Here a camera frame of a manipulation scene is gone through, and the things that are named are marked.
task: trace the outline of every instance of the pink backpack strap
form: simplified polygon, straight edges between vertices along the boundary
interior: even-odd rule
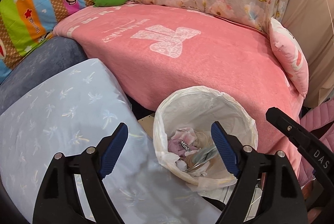
[[[332,121],[334,121],[334,99],[324,102],[306,113],[300,120],[300,125],[310,132],[320,129]]]
[[[316,129],[320,129],[332,121],[334,121],[334,99],[320,104],[320,106],[309,111],[300,120],[300,125],[302,125],[310,132]],[[320,138],[320,141],[324,143],[331,151],[334,150],[334,124]],[[299,184],[304,185],[312,180],[312,172],[313,167],[308,163],[308,161],[306,161],[304,157],[302,157],[298,176]]]

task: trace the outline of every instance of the trash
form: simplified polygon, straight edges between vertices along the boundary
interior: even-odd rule
[[[208,169],[209,165],[210,165],[210,162],[206,162],[204,165],[202,165],[195,171],[189,172],[189,174],[194,177],[201,176],[201,175],[206,176],[207,175],[206,170]]]
[[[181,139],[171,139],[168,142],[168,151],[173,152],[179,155],[180,157],[185,157],[189,155],[189,153],[187,152],[191,152],[192,150],[198,150],[198,148],[191,146],[191,145],[188,146],[186,142],[184,142]]]
[[[230,95],[205,87],[189,87],[181,89],[166,98],[158,107],[153,124],[153,145],[158,162],[173,174],[186,181],[193,191],[208,191],[233,185],[237,179],[227,171],[219,154],[211,158],[214,152],[211,138],[211,125],[219,121],[228,134],[238,137],[243,145],[250,145],[254,149],[258,146],[258,132],[255,121],[245,109]],[[197,137],[192,143],[192,130]],[[194,153],[186,151],[179,143],[185,157],[169,152],[169,142],[182,140]],[[204,154],[199,154],[199,160],[205,160],[198,167],[193,159],[201,149],[211,158],[206,161]],[[178,161],[189,164],[193,169],[183,172]]]
[[[194,129],[190,127],[185,127],[177,129],[171,139],[181,139],[188,145],[191,145],[197,139],[197,136],[194,132]]]
[[[176,166],[183,172],[187,170],[187,164],[185,161],[182,160],[176,161]]]

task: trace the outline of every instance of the white plastic bag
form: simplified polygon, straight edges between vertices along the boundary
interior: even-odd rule
[[[180,157],[168,152],[168,140],[176,129],[191,127],[210,133],[211,125],[215,121],[219,121],[228,134],[238,137],[243,145],[257,149],[258,132],[255,120],[230,95],[205,86],[174,92],[160,104],[154,116],[153,145],[158,162],[188,182],[193,191],[215,190],[237,182],[220,157],[210,160],[205,177],[192,177],[176,166]]]

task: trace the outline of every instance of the blue gripper pad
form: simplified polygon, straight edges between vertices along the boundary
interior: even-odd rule
[[[115,137],[110,142],[108,148],[101,157],[101,168],[99,170],[99,174],[102,179],[109,175],[114,169],[126,140],[128,140],[128,133],[128,127],[125,124],[123,124],[117,132],[113,133],[113,135],[115,134]]]
[[[238,156],[235,154],[231,144],[226,138],[227,133],[220,124],[217,124],[217,122],[214,122],[211,125],[211,136],[221,158],[223,159],[226,169],[235,177],[238,177],[240,173],[240,169],[238,168]]]

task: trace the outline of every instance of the white tile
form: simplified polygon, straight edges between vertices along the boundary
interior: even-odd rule
[[[262,195],[262,190],[256,187],[247,217],[255,217],[256,212],[258,211],[258,206],[260,204],[261,195]]]
[[[203,191],[199,193],[202,197],[208,197],[214,200],[219,200],[222,195],[223,189],[216,189],[212,191]]]
[[[223,199],[223,197],[221,197],[220,201],[222,201],[223,203],[227,204],[229,198],[230,198],[231,195],[232,195],[232,192],[233,192],[233,190],[234,190],[234,187],[235,187],[235,185],[231,185],[231,186],[229,186],[229,187],[228,187],[228,190],[227,190],[227,193],[226,193],[226,195],[225,195],[225,197],[224,197],[224,199]]]
[[[222,190],[222,193],[221,193],[221,196],[220,196],[220,198],[219,198],[219,200],[221,201],[221,202],[224,202],[224,200],[225,200],[225,197],[226,197],[226,195],[227,195],[227,193],[228,193],[228,188],[229,188],[229,186],[227,186],[227,187],[224,187]]]

